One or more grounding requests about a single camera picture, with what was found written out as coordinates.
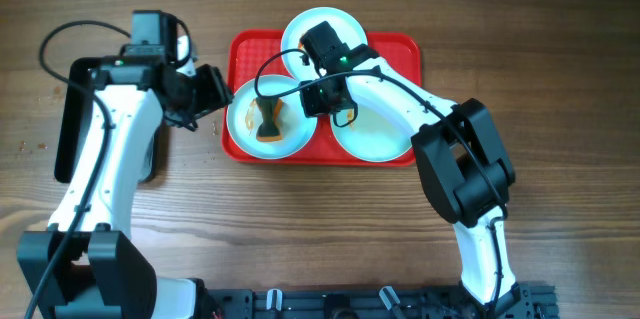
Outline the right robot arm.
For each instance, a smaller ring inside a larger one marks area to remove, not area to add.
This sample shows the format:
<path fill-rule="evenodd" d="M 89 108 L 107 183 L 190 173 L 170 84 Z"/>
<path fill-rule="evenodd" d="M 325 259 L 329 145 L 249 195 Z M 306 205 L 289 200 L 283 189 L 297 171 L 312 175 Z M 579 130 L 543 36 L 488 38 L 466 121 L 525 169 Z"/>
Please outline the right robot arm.
<path fill-rule="evenodd" d="M 486 317 L 505 312 L 515 302 L 504 233 L 515 170 L 488 109 L 427 92 L 370 46 L 343 42 L 326 21 L 300 45 L 319 76 L 301 87 L 305 112 L 365 104 L 409 136 L 424 194 L 454 227 L 462 286 Z"/>

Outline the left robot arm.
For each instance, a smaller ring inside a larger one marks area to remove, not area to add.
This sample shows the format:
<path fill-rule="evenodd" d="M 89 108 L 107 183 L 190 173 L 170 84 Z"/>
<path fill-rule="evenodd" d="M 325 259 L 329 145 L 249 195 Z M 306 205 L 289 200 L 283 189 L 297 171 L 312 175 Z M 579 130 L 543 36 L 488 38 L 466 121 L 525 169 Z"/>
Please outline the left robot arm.
<path fill-rule="evenodd" d="M 107 57 L 92 69 L 96 110 L 69 189 L 44 231 L 27 231 L 17 259 L 32 291 L 25 315 L 45 318 L 213 318 L 200 279 L 167 279 L 130 240 L 145 156 L 168 109 L 196 119 L 230 104 L 220 71 L 193 75 L 158 57 Z"/>

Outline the orange and green sponge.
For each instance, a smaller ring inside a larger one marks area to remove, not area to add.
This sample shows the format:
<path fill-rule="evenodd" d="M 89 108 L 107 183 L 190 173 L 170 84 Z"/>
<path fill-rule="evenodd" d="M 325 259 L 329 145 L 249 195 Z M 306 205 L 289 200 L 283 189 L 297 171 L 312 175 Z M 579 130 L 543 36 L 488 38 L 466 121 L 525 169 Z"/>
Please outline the orange and green sponge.
<path fill-rule="evenodd" d="M 262 123 L 256 132 L 259 142 L 275 142 L 282 139 L 281 130 L 277 124 L 277 118 L 283 107 L 281 99 L 265 99 L 258 97 L 256 104 L 261 112 Z"/>

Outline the pale blue plate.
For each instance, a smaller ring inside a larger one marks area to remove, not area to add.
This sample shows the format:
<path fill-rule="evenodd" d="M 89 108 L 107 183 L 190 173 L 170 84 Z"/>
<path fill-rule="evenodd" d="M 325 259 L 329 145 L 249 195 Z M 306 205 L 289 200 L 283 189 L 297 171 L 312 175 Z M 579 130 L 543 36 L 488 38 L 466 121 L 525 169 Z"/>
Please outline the pale blue plate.
<path fill-rule="evenodd" d="M 315 133 L 318 120 L 305 116 L 299 94 L 295 93 L 281 98 L 283 105 L 275 119 L 281 138 L 261 142 L 257 132 L 263 115 L 256 102 L 254 79 L 240 86 L 234 96 L 226 110 L 226 125 L 231 140 L 244 154 L 265 160 L 289 157 L 308 144 Z"/>
<path fill-rule="evenodd" d="M 391 121 L 362 104 L 358 105 L 358 113 L 348 109 L 331 114 L 330 125 L 338 144 L 362 161 L 390 162 L 411 149 L 408 136 Z"/>
<path fill-rule="evenodd" d="M 368 43 L 363 27 L 349 13 L 332 7 L 316 7 L 298 14 L 287 25 L 281 38 L 280 51 L 301 49 L 301 37 L 309 29 L 324 21 L 329 23 L 339 39 L 350 49 Z M 300 53 L 286 54 L 282 57 L 282 62 L 290 76 L 296 80 L 304 81 L 319 77 L 312 63 L 308 66 L 303 64 Z"/>

